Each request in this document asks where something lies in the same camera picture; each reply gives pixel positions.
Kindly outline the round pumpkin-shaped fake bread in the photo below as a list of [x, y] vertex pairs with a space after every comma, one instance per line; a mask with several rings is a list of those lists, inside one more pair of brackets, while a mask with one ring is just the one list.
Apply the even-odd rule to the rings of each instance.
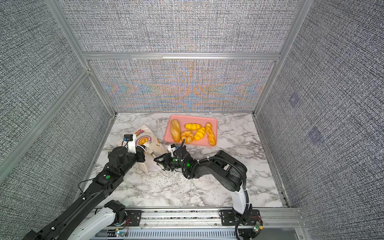
[[190, 144], [194, 141], [194, 134], [191, 131], [184, 131], [181, 133], [181, 141], [185, 144]]

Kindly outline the white paper bag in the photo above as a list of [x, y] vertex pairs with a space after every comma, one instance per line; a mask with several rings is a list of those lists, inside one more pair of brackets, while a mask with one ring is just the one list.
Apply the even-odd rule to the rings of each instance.
[[161, 167], [154, 162], [154, 158], [151, 156], [152, 152], [155, 152], [157, 155], [169, 152], [163, 147], [155, 134], [145, 125], [133, 131], [133, 134], [136, 134], [137, 136], [136, 145], [141, 145], [145, 148], [145, 162], [138, 163], [139, 168], [151, 177], [154, 177], [155, 174], [159, 174], [167, 179], [172, 178], [174, 174], [162, 170]]

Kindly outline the yellow striped croissant fake bread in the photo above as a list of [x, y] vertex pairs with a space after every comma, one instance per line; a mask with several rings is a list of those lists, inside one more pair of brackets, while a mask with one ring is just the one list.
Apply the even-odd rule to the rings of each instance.
[[206, 129], [204, 127], [201, 127], [197, 130], [197, 132], [194, 135], [194, 141], [201, 140], [206, 134]]

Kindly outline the oval yellow fake bread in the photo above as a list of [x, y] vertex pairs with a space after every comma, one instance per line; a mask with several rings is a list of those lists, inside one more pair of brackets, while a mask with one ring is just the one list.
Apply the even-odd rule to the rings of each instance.
[[200, 124], [197, 124], [197, 123], [187, 123], [184, 125], [184, 127], [188, 130], [188, 131], [197, 131], [198, 129], [200, 129], [202, 126]]

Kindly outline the long twisted fake bread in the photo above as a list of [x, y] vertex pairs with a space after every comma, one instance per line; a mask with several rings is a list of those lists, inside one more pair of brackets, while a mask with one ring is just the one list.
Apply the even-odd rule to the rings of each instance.
[[206, 134], [207, 134], [209, 144], [211, 146], [215, 146], [216, 145], [216, 138], [215, 138], [215, 134], [213, 132], [212, 124], [206, 123], [205, 129], [206, 129]]

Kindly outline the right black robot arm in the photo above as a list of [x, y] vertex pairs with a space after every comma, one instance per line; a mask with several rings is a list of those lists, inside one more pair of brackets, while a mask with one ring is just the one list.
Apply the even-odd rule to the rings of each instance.
[[164, 171], [180, 170], [188, 179], [212, 175], [225, 189], [231, 192], [235, 219], [245, 222], [251, 212], [247, 191], [247, 167], [228, 153], [220, 150], [214, 156], [194, 159], [185, 145], [171, 145], [170, 152], [154, 159]]

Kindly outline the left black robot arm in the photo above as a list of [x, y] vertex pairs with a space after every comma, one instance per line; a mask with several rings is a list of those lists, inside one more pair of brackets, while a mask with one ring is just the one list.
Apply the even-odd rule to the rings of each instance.
[[108, 154], [109, 162], [92, 179], [92, 183], [61, 215], [40, 231], [29, 231], [24, 240], [67, 240], [85, 217], [123, 182], [125, 174], [136, 164], [145, 162], [142, 146], [135, 153], [116, 147]]

